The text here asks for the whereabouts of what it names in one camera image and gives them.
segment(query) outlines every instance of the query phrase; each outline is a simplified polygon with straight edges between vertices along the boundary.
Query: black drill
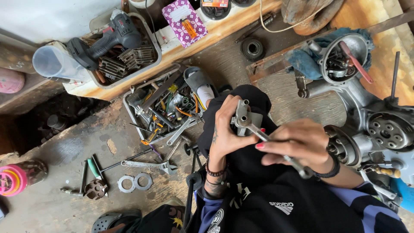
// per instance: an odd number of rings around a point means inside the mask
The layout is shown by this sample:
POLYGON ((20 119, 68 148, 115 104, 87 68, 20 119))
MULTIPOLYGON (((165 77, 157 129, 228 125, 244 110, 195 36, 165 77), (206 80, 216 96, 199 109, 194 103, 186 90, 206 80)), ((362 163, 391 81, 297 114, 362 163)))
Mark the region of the black drill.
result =
POLYGON ((120 11, 115 15, 109 27, 103 30, 103 37, 89 47, 81 39, 74 37, 67 43, 67 48, 73 58, 88 70, 97 70, 98 58, 106 54, 117 44, 128 49, 135 49, 141 45, 141 34, 134 26, 131 17, 120 11))

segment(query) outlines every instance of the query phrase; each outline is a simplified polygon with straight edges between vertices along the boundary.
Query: white wall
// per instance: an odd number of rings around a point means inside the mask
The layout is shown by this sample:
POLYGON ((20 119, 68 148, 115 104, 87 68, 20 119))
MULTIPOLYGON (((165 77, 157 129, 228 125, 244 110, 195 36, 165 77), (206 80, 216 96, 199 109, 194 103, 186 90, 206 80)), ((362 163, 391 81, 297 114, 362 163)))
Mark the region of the white wall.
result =
POLYGON ((0 29, 34 43, 67 42, 121 0, 0 0, 0 29))

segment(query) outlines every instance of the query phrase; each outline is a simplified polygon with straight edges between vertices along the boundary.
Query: adidas logo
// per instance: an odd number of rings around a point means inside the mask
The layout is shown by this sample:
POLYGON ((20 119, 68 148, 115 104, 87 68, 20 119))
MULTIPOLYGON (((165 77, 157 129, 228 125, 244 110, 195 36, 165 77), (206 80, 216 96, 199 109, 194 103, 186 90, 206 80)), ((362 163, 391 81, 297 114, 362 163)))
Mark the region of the adidas logo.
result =
POLYGON ((269 202, 269 204, 271 206, 274 206, 278 209, 280 209, 281 211, 283 211, 285 214, 290 215, 290 212, 292 212, 293 210, 293 203, 292 202, 269 202))

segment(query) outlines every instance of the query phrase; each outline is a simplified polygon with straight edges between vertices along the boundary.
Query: pink jar lid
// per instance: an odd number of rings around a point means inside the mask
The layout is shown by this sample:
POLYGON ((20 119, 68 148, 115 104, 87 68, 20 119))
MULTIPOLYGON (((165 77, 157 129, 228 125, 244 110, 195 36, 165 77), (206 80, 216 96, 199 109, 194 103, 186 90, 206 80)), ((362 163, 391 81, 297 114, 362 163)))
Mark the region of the pink jar lid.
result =
POLYGON ((21 193, 27 186, 26 173, 14 164, 0 167, 0 178, 0 195, 6 197, 21 193))

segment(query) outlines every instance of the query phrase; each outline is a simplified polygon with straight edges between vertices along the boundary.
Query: arm tattoo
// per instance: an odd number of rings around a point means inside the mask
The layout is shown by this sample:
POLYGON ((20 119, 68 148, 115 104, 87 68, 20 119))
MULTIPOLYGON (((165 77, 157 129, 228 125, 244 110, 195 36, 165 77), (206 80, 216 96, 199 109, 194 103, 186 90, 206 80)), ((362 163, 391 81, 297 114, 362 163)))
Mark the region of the arm tattoo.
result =
POLYGON ((212 177, 210 175, 207 174, 206 179, 209 179, 209 181, 211 183, 217 183, 217 184, 210 184, 208 181, 205 182, 204 184, 204 189, 207 191, 208 194, 212 195, 213 197, 223 197, 224 196, 224 191, 227 189, 227 184, 220 184, 222 181, 225 181, 226 177, 223 174, 222 176, 219 177, 212 177))
POLYGON ((212 140, 212 143, 214 143, 214 144, 216 144, 216 140, 217 140, 217 137, 218 137, 219 135, 217 134, 217 127, 216 127, 216 125, 214 125, 214 134, 213 134, 213 140, 212 140))

